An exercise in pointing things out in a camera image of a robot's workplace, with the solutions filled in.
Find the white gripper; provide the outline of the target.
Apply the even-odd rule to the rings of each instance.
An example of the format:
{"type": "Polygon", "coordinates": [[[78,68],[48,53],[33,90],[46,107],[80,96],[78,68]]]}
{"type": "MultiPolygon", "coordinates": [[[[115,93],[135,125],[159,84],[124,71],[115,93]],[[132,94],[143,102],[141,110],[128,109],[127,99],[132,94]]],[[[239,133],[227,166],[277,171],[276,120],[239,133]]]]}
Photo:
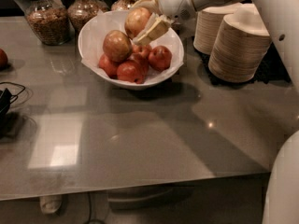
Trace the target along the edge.
{"type": "Polygon", "coordinates": [[[187,21],[195,16],[191,0],[137,0],[132,8],[139,7],[153,12],[145,28],[133,39],[134,44],[142,46],[167,33],[174,21],[187,21]]]}

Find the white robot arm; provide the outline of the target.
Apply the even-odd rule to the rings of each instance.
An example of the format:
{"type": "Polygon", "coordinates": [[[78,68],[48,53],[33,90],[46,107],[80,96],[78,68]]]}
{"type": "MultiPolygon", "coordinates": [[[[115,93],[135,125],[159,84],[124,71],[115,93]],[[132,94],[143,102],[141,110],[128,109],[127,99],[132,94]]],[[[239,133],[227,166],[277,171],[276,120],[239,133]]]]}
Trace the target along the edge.
{"type": "MultiPolygon", "coordinates": [[[[226,5],[236,0],[138,0],[170,20],[185,22],[184,12],[226,5]]],[[[250,0],[258,9],[294,88],[299,91],[299,0],[250,0]]],[[[299,132],[282,145],[275,159],[262,224],[299,224],[299,132]]]]}

